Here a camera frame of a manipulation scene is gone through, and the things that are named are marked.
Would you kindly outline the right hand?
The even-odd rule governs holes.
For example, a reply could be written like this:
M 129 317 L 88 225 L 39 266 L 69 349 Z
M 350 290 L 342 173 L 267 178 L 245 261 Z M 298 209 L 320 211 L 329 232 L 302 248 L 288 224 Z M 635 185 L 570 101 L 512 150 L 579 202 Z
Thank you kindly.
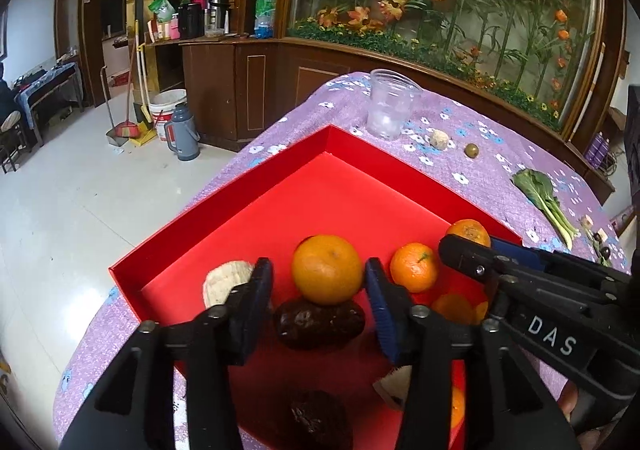
M 570 416 L 575 410 L 578 402 L 578 388 L 572 382 L 566 382 L 558 399 L 558 406 L 564 418 L 570 422 Z M 600 447 L 603 441 L 608 438 L 617 422 L 614 421 L 602 428 L 588 430 L 577 437 L 578 444 L 582 450 L 593 450 Z

